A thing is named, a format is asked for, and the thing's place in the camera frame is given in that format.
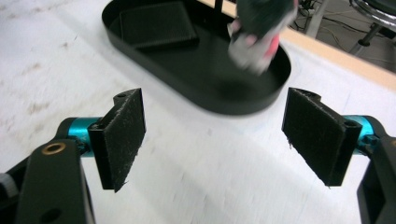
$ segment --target white table surface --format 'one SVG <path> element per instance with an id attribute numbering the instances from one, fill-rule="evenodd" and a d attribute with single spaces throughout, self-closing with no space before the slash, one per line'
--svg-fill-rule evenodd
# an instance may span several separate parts
<path id="1" fill-rule="evenodd" d="M 354 156 L 327 188 L 281 131 L 288 87 L 343 115 L 371 115 L 396 135 L 396 91 L 282 40 L 292 71 L 278 99 L 249 116 L 207 112 L 109 43 L 108 2 L 0 2 L 0 171 L 48 142 L 69 117 L 103 116 L 119 92 L 142 88 L 147 133 L 128 183 L 102 190 L 82 159 L 97 223 L 360 223 Z"/>

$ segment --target black oval tray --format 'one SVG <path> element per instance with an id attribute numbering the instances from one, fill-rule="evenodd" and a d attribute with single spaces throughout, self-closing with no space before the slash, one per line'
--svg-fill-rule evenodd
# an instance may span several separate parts
<path id="1" fill-rule="evenodd" d="M 102 20 L 110 42 L 153 75 L 207 110 L 245 115 L 264 109 L 279 95 L 290 75 L 290 61 L 279 47 L 269 69 L 257 77 L 237 68 L 228 56 L 227 23 L 233 18 L 196 0 L 184 0 L 196 34 L 197 46 L 138 50 L 121 38 L 120 14 L 128 9 L 166 0 L 115 0 L 104 9 Z"/>

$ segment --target floor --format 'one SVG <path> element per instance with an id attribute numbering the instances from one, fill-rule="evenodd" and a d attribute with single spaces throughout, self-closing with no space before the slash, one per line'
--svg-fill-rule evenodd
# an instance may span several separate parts
<path id="1" fill-rule="evenodd" d="M 317 1 L 314 4 L 314 8 L 319 7 L 319 5 L 320 1 Z M 317 40 L 345 52 L 352 49 L 355 43 L 365 36 L 364 32 L 369 31 L 372 25 L 371 21 L 363 17 L 349 5 L 349 0 L 332 0 L 326 7 L 324 18 L 326 19 L 322 20 L 320 24 Z M 299 13 L 291 28 L 304 33 L 304 28 L 309 21 L 309 18 Z M 360 31 L 350 29 L 347 25 Z M 389 39 L 378 34 L 371 41 L 371 46 L 364 49 L 359 57 L 369 63 L 396 73 L 395 41 L 396 38 Z"/>

